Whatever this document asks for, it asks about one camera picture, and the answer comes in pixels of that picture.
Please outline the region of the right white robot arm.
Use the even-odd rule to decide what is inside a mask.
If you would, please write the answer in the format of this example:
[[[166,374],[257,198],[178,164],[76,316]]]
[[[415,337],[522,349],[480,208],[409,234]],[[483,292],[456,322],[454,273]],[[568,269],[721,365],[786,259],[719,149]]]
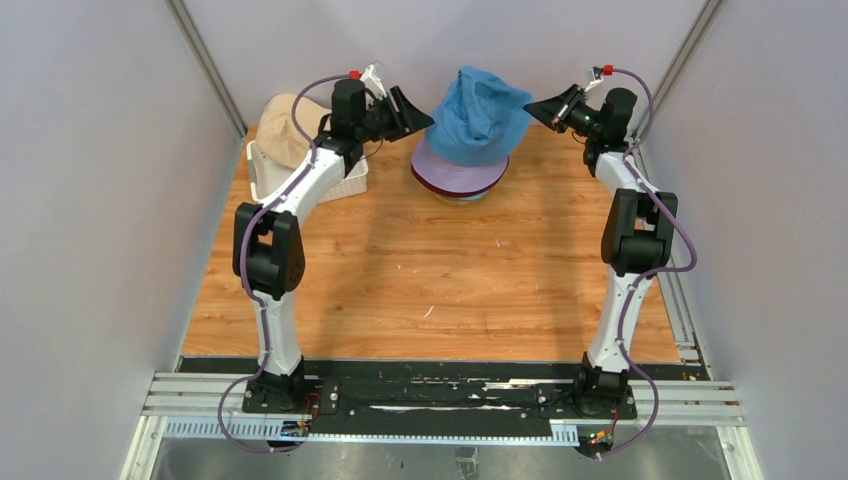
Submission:
[[[632,91],[614,88],[594,109],[587,105],[584,89],[573,85],[524,107],[550,130],[584,138],[584,164],[612,197],[600,244],[607,290],[599,325],[573,383],[540,389],[537,400],[546,413],[571,407],[580,416],[595,417],[624,406],[633,370],[629,349],[641,305],[671,256],[670,217],[677,197],[659,191],[636,170],[627,139],[636,101]]]

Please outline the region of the beige cap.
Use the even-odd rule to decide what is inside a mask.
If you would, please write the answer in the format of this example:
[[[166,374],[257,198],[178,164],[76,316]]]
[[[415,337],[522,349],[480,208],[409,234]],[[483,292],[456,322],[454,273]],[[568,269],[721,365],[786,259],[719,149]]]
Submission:
[[[297,169],[309,153],[309,141],[318,135],[321,119],[330,112],[302,98],[292,114],[295,94],[279,94],[266,105],[257,128],[259,149],[276,164]]]

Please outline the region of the turquoise bucket hat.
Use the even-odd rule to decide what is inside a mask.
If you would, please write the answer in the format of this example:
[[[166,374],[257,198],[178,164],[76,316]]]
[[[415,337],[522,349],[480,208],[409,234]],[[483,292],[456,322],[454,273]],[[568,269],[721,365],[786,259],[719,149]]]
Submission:
[[[488,193],[488,192],[480,192],[480,193],[478,193],[478,194],[476,194],[476,195],[471,195],[471,196],[466,196],[466,197],[460,197],[460,198],[458,198],[458,199],[457,199],[457,201],[459,201],[459,202],[471,202],[471,201],[477,201],[477,200],[480,200],[480,199],[484,198],[484,197],[487,195],[487,193]]]

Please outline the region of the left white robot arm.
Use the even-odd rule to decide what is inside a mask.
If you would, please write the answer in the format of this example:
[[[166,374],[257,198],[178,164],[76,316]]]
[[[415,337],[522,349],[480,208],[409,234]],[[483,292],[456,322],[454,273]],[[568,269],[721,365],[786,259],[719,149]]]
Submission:
[[[233,270],[252,301],[261,355],[245,378],[246,410],[296,413],[311,399],[295,328],[296,290],[305,273],[301,224],[364,159],[368,142],[394,142],[432,125],[399,87],[380,93],[361,79],[331,77],[331,107],[307,134],[304,160],[284,183],[235,212]]]

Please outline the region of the maroon bucket hat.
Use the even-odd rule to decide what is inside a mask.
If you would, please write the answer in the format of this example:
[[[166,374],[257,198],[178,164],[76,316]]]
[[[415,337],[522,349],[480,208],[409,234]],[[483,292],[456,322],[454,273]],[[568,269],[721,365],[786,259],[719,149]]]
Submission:
[[[466,196],[476,195],[480,192],[489,192],[502,180],[504,174],[506,173],[506,171],[503,171],[502,174],[496,180],[489,183],[488,185],[486,185],[482,189],[475,190],[475,191],[468,191],[468,192],[455,192],[455,191],[449,191],[449,190],[439,188],[439,187],[435,186],[434,184],[430,183],[414,167],[411,167],[410,170],[411,170],[412,176],[425,189],[429,190],[432,193],[436,193],[436,194],[440,194],[440,195],[444,195],[444,196],[450,196],[450,197],[466,197]]]

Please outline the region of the blue hat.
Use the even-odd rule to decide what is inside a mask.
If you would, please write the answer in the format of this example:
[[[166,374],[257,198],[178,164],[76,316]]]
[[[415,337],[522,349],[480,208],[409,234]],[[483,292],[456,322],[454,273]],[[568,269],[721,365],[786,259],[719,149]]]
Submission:
[[[530,124],[524,107],[533,94],[497,75],[463,66],[432,111],[434,125],[425,132],[431,150],[462,167],[483,167],[505,159],[519,145]]]

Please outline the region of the lavender bucket hat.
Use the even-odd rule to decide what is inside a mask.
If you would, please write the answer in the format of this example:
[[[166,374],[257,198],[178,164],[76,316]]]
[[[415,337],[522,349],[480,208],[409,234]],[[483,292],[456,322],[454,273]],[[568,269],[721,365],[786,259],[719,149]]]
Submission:
[[[420,140],[412,154],[414,167],[435,186],[455,192],[468,192],[484,188],[496,180],[509,167],[509,157],[483,166],[462,166],[436,154],[425,139]]]

